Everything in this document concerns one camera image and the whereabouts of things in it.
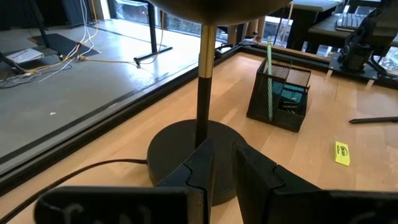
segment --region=wooden desk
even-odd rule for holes
[[[396,116],[398,92],[312,72],[308,113],[300,133],[246,118],[256,70],[262,58],[237,54],[214,70],[210,119],[227,124],[246,141],[293,173],[323,189],[398,189],[398,125],[350,125],[351,118]],[[0,217],[34,192],[89,164],[146,157],[150,140],[162,128],[195,117],[197,81],[126,121],[45,172],[0,198]],[[333,145],[349,145],[351,165],[333,160]],[[110,164],[84,172],[66,185],[151,186],[143,165]],[[33,205],[10,223],[33,223]],[[242,223],[236,198],[213,207],[211,223]]]

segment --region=black cable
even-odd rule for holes
[[[23,201],[16,208],[14,208],[11,212],[9,212],[7,215],[2,217],[0,219],[0,223],[3,224],[3,223],[9,222],[12,218],[14,218],[16,215],[18,215],[21,211],[23,211],[23,209],[28,207],[31,203],[35,202],[42,194],[46,193],[47,191],[53,189],[54,187],[56,187],[58,185],[64,183],[68,179],[71,179],[72,177],[74,177],[78,174],[81,174],[82,172],[89,170],[91,168],[98,167],[98,166],[105,165],[105,164],[114,163],[114,162],[130,162],[130,163],[135,163],[135,164],[147,164],[147,161],[145,159],[113,159],[113,160],[108,160],[108,161],[97,162],[95,164],[88,165],[86,167],[78,169],[78,170],[66,175],[65,177],[62,177],[61,179],[55,181],[54,183],[48,185],[47,187],[43,188],[42,190],[36,192],[32,196],[30,196],[28,199]]]

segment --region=metal stand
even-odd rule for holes
[[[173,172],[205,139],[215,145],[216,180],[213,205],[235,197],[231,150],[243,137],[227,125],[209,121],[211,78],[215,56],[216,27],[202,26],[199,56],[197,119],[177,122],[161,130],[148,148],[148,169],[156,184]]]
[[[160,46],[159,52],[157,51],[157,42],[156,42],[156,25],[155,25],[155,7],[153,4],[148,2],[148,17],[149,17],[149,31],[150,31],[150,46],[152,48],[152,53],[144,54],[134,58],[134,61],[137,65],[141,63],[142,60],[160,54],[162,52],[173,49],[172,47],[162,47]]]

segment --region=lamp base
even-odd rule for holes
[[[147,160],[153,184],[167,177],[195,150],[196,125],[195,119],[171,124],[150,142]],[[219,205],[236,196],[232,176],[232,143],[246,142],[234,129],[215,121],[208,122],[208,139],[213,140],[215,149],[213,205]]]

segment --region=desk lamp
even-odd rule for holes
[[[150,179],[157,184],[175,170],[206,138],[215,144],[213,205],[235,197],[231,146],[244,138],[227,125],[209,121],[211,78],[216,28],[257,19],[287,5],[290,0],[149,0],[166,13],[202,24],[199,55],[197,118],[161,130],[151,141],[147,160]]]

